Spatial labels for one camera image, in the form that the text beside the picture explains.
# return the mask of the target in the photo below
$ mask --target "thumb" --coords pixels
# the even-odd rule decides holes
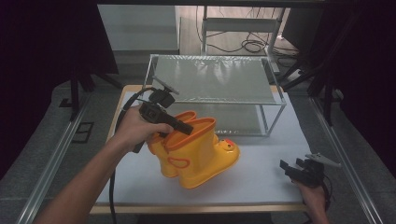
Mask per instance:
[[[153,133],[171,133],[174,130],[172,126],[165,123],[152,124],[151,127]]]

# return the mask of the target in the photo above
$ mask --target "metal rail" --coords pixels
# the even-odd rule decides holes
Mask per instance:
[[[375,204],[373,203],[373,200],[371,199],[367,189],[361,183],[361,180],[358,177],[355,169],[353,168],[348,158],[348,155],[343,148],[343,145],[338,139],[334,128],[329,126],[326,119],[322,116],[322,108],[320,106],[318,98],[311,97],[310,100],[318,116],[321,126],[323,127],[325,133],[328,135],[331,141],[335,154],[343,165],[343,170],[346,178],[348,179],[350,186],[355,192],[358,201],[361,204],[361,208],[363,209],[364,214],[367,216],[368,221],[372,224],[382,224],[382,219],[376,210]]]
[[[49,158],[49,162],[47,163],[46,168],[44,169],[41,176],[38,178],[38,181],[35,184],[35,188],[30,194],[29,199],[23,207],[16,223],[25,224],[33,222],[35,215],[37,214],[37,211],[41,203],[43,202],[45,195],[47,194],[53,177],[55,177],[55,174],[62,163],[64,154],[70,145],[70,142],[73,138],[74,133],[76,132],[82,116],[86,111],[90,97],[90,93],[82,96],[79,112],[77,113],[74,120],[68,123],[66,129],[64,130],[61,139],[59,140],[55,150]]]

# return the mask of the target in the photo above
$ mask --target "orange boot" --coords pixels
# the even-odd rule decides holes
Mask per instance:
[[[179,119],[183,122],[188,120],[196,119],[195,111],[185,111],[175,116],[176,119]],[[167,160],[168,153],[163,148],[163,138],[155,133],[150,141],[148,142],[148,149],[151,151],[153,155],[156,155],[161,165],[161,173],[166,177],[175,177],[177,176],[176,168],[170,164]]]
[[[219,141],[213,118],[186,123],[193,127],[190,135],[174,131],[163,143],[169,163],[177,169],[180,185],[192,189],[234,165],[239,158],[239,147],[228,139]]]

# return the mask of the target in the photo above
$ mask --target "power cord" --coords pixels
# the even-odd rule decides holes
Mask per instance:
[[[275,10],[276,10],[276,8],[274,7],[271,19],[274,17]],[[259,18],[260,11],[261,11],[261,8],[259,7],[259,10],[258,10],[255,18]],[[252,7],[251,10],[247,13],[246,18],[248,17],[248,14],[251,14],[251,13],[254,13],[254,7]],[[199,29],[198,29],[198,7],[196,7],[196,10],[195,10],[195,28],[196,28],[197,36],[198,36],[200,42],[202,43],[203,40],[202,40],[202,38],[201,38],[201,36],[199,34]],[[222,35],[222,34],[225,34],[225,33],[228,33],[228,32],[219,32],[219,33],[215,33],[213,35],[207,35],[206,38],[211,37],[211,36],[215,36],[215,35]],[[252,35],[257,37],[258,39],[250,39],[250,37]],[[218,46],[215,46],[215,45],[211,45],[211,44],[206,44],[206,45],[209,46],[209,47],[218,49],[220,51],[227,52],[227,53],[237,52],[238,50],[241,50],[241,49],[244,49],[244,50],[246,50],[247,52],[250,52],[250,53],[259,53],[259,52],[264,51],[265,47],[268,46],[268,39],[269,39],[269,34],[267,34],[267,39],[263,40],[258,34],[254,34],[254,33],[249,32],[247,34],[246,39],[241,42],[241,47],[239,49],[222,49],[222,48],[220,48]],[[288,56],[293,57],[293,56],[295,56],[295,54],[289,55],[289,54],[280,53],[280,52],[277,51],[277,49],[283,49],[283,50],[290,50],[290,51],[297,51],[298,52],[297,49],[284,49],[284,48],[274,47],[274,54],[275,55],[282,55],[282,56],[285,56],[285,57],[288,57]]]
[[[141,91],[139,91],[138,93],[134,94],[126,103],[125,105],[122,107],[121,112],[119,114],[119,117],[117,118],[117,122],[116,122],[116,127],[115,127],[115,131],[114,133],[117,131],[117,129],[119,128],[123,117],[126,114],[126,111],[129,109],[129,107],[132,106],[132,104],[134,103],[134,101],[137,100],[137,98],[143,94],[145,91],[154,91],[154,88],[145,88],[142,89]],[[113,223],[117,224],[117,214],[116,214],[116,210],[114,208],[114,184],[116,182],[116,170],[114,170],[113,174],[110,177],[110,183],[109,183],[109,187],[108,187],[108,200],[110,202],[110,212],[111,212],[111,218],[113,219]]]

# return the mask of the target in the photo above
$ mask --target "white tabletop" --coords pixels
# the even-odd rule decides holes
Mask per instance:
[[[131,92],[125,94],[128,99]],[[287,106],[270,137],[230,137],[241,150],[229,170],[195,189],[183,189],[178,178],[162,176],[160,164],[147,146],[129,153],[117,167],[114,202],[129,205],[250,205],[300,203],[299,190],[279,167],[310,153],[299,121],[285,93]],[[108,203],[108,183],[97,199]]]

